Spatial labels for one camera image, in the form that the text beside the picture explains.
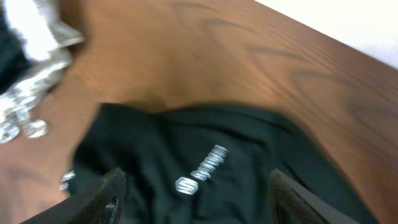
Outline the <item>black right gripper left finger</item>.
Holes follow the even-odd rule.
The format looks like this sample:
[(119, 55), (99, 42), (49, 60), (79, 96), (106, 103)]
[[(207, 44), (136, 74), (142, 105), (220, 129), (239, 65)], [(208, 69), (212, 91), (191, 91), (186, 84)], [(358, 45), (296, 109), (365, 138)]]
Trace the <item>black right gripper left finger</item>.
[(117, 168), (91, 187), (21, 224), (118, 224), (125, 194), (125, 173)]

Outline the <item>black polo shirt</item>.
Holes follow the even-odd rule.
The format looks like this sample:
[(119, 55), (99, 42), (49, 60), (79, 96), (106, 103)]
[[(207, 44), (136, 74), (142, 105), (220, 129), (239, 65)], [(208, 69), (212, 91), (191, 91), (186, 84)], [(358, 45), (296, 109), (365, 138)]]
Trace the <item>black polo shirt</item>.
[(272, 223), (279, 169), (360, 223), (376, 220), (319, 147), (267, 110), (201, 105), (149, 113), (106, 103), (73, 157), (73, 194), (125, 172), (123, 223)]

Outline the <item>folded black garment on bag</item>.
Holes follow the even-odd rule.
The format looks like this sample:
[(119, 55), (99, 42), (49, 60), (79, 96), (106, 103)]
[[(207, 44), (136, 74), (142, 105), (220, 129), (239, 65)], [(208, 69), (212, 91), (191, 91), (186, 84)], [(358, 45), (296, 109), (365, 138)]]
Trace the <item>folded black garment on bag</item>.
[(3, 94), (26, 75), (30, 63), (18, 39), (8, 28), (2, 11), (0, 40), (0, 92)]

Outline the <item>white fern print drawstring bag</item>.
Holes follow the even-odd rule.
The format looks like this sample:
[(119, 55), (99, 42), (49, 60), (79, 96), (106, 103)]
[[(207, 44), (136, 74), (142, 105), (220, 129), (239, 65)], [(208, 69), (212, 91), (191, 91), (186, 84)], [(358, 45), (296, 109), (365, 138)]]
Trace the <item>white fern print drawstring bag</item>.
[(26, 75), (1, 94), (1, 143), (20, 133), (29, 139), (47, 134), (48, 124), (30, 112), (63, 78), (73, 62), (68, 50), (84, 36), (63, 22), (54, 0), (3, 0), (1, 11), (30, 63)]

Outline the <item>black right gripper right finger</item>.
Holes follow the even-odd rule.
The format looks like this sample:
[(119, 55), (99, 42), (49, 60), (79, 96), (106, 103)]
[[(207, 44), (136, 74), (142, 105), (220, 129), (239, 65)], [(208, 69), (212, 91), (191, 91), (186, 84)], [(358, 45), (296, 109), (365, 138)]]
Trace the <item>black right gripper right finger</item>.
[(276, 224), (359, 224), (278, 169), (270, 174), (269, 193)]

